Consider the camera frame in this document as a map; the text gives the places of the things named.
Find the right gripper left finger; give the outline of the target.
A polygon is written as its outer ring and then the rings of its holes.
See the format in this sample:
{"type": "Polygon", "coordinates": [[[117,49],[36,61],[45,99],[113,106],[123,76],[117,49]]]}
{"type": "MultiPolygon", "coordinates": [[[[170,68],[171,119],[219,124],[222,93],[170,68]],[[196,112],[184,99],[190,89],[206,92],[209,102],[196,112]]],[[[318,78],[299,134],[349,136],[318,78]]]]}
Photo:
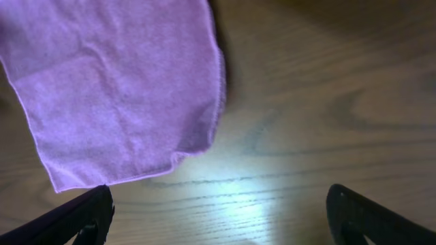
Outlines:
{"type": "Polygon", "coordinates": [[[110,188],[101,185],[2,234],[1,243],[104,245],[113,215],[110,188]]]}

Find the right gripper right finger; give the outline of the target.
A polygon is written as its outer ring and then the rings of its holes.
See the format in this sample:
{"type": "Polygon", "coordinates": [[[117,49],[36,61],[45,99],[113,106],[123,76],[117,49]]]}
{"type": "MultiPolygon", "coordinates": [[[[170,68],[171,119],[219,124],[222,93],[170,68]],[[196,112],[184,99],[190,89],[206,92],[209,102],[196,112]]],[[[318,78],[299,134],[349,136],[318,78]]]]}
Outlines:
{"type": "Polygon", "coordinates": [[[341,185],[329,188],[326,211],[335,244],[434,244],[435,232],[341,185]]]}

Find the purple microfiber cloth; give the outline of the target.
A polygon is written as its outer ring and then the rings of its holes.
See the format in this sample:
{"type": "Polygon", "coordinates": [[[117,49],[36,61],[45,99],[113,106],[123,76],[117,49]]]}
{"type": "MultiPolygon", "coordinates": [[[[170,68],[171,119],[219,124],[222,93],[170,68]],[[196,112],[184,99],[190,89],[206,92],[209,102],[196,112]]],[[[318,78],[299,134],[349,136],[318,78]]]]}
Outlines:
{"type": "Polygon", "coordinates": [[[58,193],[172,172],[225,103],[205,0],[3,0],[1,62],[58,193]]]}

